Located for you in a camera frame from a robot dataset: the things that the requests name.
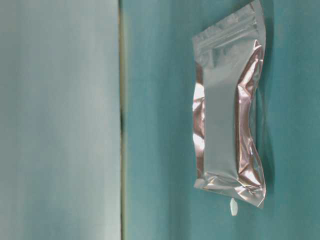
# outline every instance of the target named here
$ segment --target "light blue panel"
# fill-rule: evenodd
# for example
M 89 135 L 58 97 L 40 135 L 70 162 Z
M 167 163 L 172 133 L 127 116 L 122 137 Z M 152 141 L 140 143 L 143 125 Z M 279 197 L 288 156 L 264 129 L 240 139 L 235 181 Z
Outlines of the light blue panel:
M 126 240 L 319 238 L 320 3 L 264 0 L 264 209 L 193 188 L 191 37 L 247 0 L 122 0 Z
M 118 2 L 4 6 L 0 238 L 120 240 Z

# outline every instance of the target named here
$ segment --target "reflective silver surface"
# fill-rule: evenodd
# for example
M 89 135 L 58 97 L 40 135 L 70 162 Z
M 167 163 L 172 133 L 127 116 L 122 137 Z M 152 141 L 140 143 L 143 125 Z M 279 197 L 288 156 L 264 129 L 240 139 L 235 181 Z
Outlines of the reflective silver surface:
M 255 146 L 255 92 L 266 30 L 260 2 L 246 5 L 192 41 L 194 186 L 261 208 L 266 184 Z

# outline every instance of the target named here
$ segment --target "dark vertical gap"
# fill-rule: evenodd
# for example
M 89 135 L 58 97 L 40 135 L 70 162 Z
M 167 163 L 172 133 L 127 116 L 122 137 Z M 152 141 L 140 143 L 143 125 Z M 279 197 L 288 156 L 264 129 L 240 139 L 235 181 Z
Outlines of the dark vertical gap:
M 124 58 L 124 19 L 122 14 L 123 1 L 118 1 L 118 37 L 119 37 L 119 96 L 120 96 L 120 131 L 121 131 L 121 152 L 120 152 L 120 229 L 121 239 L 125 239 L 125 58 Z

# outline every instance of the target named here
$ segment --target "small white fragment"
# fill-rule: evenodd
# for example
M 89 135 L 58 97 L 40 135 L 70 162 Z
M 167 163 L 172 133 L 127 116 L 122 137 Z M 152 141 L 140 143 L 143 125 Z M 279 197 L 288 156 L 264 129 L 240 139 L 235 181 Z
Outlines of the small white fragment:
M 232 216 L 237 216 L 238 214 L 238 203 L 234 198 L 231 199 L 230 201 L 230 210 L 231 210 L 231 215 Z

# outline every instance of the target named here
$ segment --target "foil bag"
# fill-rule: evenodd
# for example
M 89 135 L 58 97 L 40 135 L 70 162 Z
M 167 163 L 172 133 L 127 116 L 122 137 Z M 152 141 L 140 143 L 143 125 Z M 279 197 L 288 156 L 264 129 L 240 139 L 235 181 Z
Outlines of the foil bag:
M 255 92 L 266 29 L 258 0 L 192 38 L 195 188 L 262 207 L 266 184 L 255 146 Z

